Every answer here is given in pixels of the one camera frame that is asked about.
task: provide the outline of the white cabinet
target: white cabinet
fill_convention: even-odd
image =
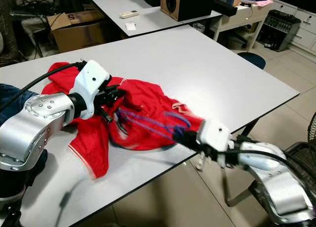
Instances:
[[[315,34],[306,31],[302,28],[299,28],[296,35],[292,38],[292,40],[306,48],[309,48],[311,44],[314,42],[315,37]]]
[[[311,50],[316,52],[316,42],[314,43],[314,46],[311,48]]]
[[[272,9],[294,15],[301,20],[297,33],[289,47],[304,57],[316,62],[316,13],[311,13],[288,3],[273,0]]]
[[[297,7],[289,6],[274,0],[274,2],[272,3],[271,10],[274,9],[290,15],[294,15],[296,13]]]
[[[316,33],[316,16],[315,15],[298,10],[295,13],[295,17],[299,18],[302,21],[300,28],[307,30],[309,32]]]

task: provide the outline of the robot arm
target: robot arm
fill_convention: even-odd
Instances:
[[[32,169],[49,137],[74,118],[89,119],[94,115],[94,98],[110,79],[110,74],[91,60],[77,75],[69,95],[57,93],[28,99],[24,109],[0,129],[0,169]]]
[[[211,157],[222,168],[238,165],[250,172],[266,197],[268,212],[277,224],[301,223],[315,216],[315,197],[283,163],[262,154],[263,151],[286,159],[278,147],[268,143],[238,142],[230,139],[228,128],[216,119],[208,119],[196,135],[175,136],[179,143]]]

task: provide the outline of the red shirt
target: red shirt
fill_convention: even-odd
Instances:
[[[67,64],[55,63],[49,72]],[[42,94],[68,94],[78,73],[72,67],[51,75],[49,79],[52,83],[43,89]],[[158,85],[113,77],[108,86],[116,84],[120,85],[118,89],[125,91],[125,96],[111,108],[104,107],[114,118],[113,122],[107,124],[100,116],[88,120],[77,118],[72,122],[78,126],[78,134],[69,148],[87,165],[93,178],[105,175],[109,168],[109,138],[130,150],[152,150],[175,144],[172,140],[174,126],[198,131],[203,121],[184,104],[165,96]]]

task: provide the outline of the desk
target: desk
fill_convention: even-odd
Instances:
[[[222,14],[212,11],[209,16],[203,16],[178,22],[160,11],[160,6],[152,7],[144,0],[93,0],[94,3],[121,28],[127,36],[138,36],[143,34],[161,31],[168,28],[183,26],[200,20],[210,19]],[[127,19],[119,17],[120,13],[137,10],[138,16]],[[136,24],[135,31],[128,31],[125,23],[134,22]]]
[[[254,32],[252,40],[247,45],[247,51],[249,51],[257,39],[261,27],[270,11],[271,5],[272,4],[269,4],[264,7],[259,7],[256,5],[253,5],[252,7],[239,5],[237,6],[237,13],[235,16],[228,17],[223,15],[221,18],[212,20],[211,23],[208,22],[208,25],[205,26],[205,29],[214,31],[215,34],[213,39],[217,41],[220,32],[258,22],[259,24],[256,31]]]
[[[135,53],[125,54],[123,60],[121,53],[125,51]],[[113,76],[159,84],[169,97],[186,103],[197,115],[217,117],[232,132],[298,95],[190,26],[3,67],[0,82],[21,88],[47,72],[54,62],[76,62],[80,58],[96,60]],[[40,93],[48,83],[46,79],[32,90]],[[24,226],[54,226],[59,203],[71,190],[59,227],[72,225],[194,155],[181,145],[164,151],[130,151],[110,145],[109,171],[92,181],[79,159],[67,149],[75,136],[76,130],[70,127],[49,140],[46,168],[23,199]]]

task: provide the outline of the jeans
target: jeans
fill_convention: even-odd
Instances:
[[[7,84],[0,84],[0,105],[7,102],[13,95],[18,93],[20,89]],[[19,113],[24,106],[24,103],[37,93],[32,91],[25,91],[16,100],[14,100],[8,107],[0,112],[0,126],[10,117]]]

